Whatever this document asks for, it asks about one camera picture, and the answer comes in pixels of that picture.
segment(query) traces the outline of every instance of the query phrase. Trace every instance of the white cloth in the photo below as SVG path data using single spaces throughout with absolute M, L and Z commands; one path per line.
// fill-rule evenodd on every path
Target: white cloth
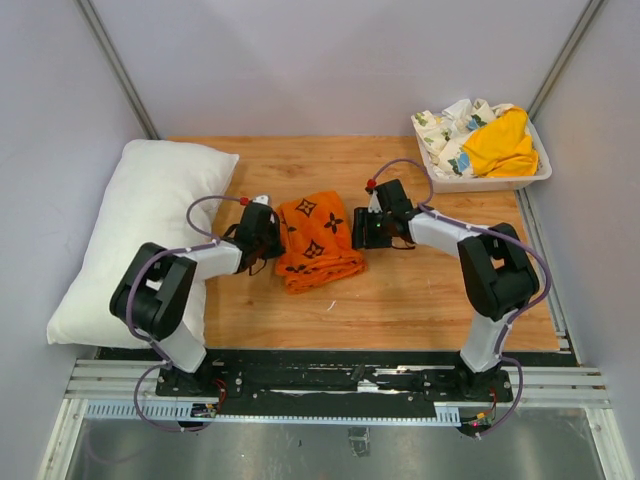
M 147 347 L 111 315 L 111 296 L 143 243 L 176 248 L 207 241 L 187 225 L 187 207 L 206 195 L 223 194 L 238 158 L 190 143 L 128 143 L 104 193 L 82 269 L 47 326 L 49 343 Z M 209 230 L 218 204 L 194 208 L 193 222 Z M 183 316 L 203 343 L 205 299 L 204 282 L 194 282 Z
M 434 115 L 429 110 L 411 117 L 413 126 L 424 141 L 434 171 L 444 178 L 473 177 L 473 167 L 462 146 L 475 130 L 502 116 L 513 105 L 500 104 L 491 108 L 486 100 L 471 103 L 459 100 Z

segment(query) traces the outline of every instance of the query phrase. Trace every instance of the pillow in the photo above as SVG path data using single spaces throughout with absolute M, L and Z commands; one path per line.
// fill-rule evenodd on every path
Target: pillow
M 143 243 L 176 248 L 208 240 L 187 225 L 187 208 L 200 197 L 223 194 L 238 159 L 190 143 L 128 143 L 105 191 L 82 269 L 47 326 L 49 343 L 147 347 L 111 315 L 111 295 Z M 219 203 L 194 208 L 193 222 L 210 230 Z M 194 282 L 183 317 L 203 343 L 205 299 L 204 282 Z

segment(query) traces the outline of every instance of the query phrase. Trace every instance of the gray floor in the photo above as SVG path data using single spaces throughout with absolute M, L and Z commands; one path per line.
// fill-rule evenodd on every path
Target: gray floor
M 67 480 L 603 479 L 581 410 L 523 410 L 482 441 L 453 428 L 371 427 L 368 454 L 347 426 L 214 424 L 198 434 L 139 421 L 85 425 Z

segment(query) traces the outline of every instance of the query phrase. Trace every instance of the yellow cloth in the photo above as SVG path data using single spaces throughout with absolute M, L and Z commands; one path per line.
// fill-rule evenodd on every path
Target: yellow cloth
M 469 155 L 478 177 L 535 175 L 538 152 L 531 135 L 525 134 L 527 112 L 518 107 L 473 132 L 462 149 Z

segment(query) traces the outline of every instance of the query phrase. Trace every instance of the wooden tabletop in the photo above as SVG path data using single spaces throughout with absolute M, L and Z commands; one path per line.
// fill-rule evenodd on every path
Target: wooden tabletop
M 179 137 L 239 153 L 227 193 L 268 193 L 272 205 L 314 192 L 336 190 L 353 216 L 368 204 L 366 181 L 386 161 L 419 160 L 415 137 Z M 400 178 L 415 203 L 427 182 L 415 167 L 399 164 L 380 177 Z M 526 238 L 513 192 L 436 195 L 432 205 L 468 222 L 508 222 Z M 214 223 L 222 233 L 240 219 L 240 206 L 225 202 Z M 459 261 L 433 248 L 369 250 L 369 271 L 300 295 L 285 292 L 273 261 L 258 275 L 207 282 L 205 338 L 210 347 L 361 348 L 457 350 L 470 327 Z M 557 350 L 546 304 L 515 324 L 509 350 Z

